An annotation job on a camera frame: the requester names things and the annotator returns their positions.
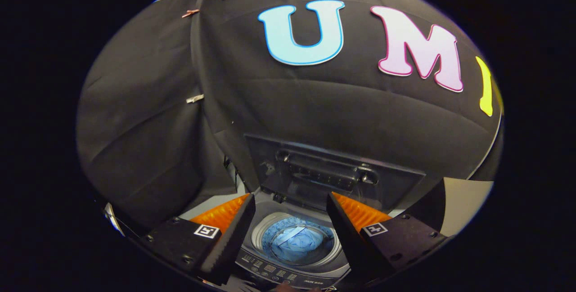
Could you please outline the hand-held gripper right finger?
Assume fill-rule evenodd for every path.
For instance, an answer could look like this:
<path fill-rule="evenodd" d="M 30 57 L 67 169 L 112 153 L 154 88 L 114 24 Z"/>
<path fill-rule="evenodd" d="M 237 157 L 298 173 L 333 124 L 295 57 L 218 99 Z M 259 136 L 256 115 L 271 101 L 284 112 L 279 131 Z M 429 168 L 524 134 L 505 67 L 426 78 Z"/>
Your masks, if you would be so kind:
<path fill-rule="evenodd" d="M 410 214 L 389 215 L 329 192 L 326 210 L 351 268 L 347 283 L 377 283 L 432 255 L 447 239 Z"/>

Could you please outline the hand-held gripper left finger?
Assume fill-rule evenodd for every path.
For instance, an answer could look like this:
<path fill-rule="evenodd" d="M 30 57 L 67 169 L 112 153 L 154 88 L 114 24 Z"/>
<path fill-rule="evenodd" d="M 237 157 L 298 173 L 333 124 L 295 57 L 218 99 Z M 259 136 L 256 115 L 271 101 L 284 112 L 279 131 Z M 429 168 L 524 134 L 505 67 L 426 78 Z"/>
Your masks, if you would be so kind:
<path fill-rule="evenodd" d="M 173 217 L 143 235 L 140 245 L 181 275 L 220 286 L 229 280 L 255 212 L 255 195 L 247 193 L 191 220 Z"/>

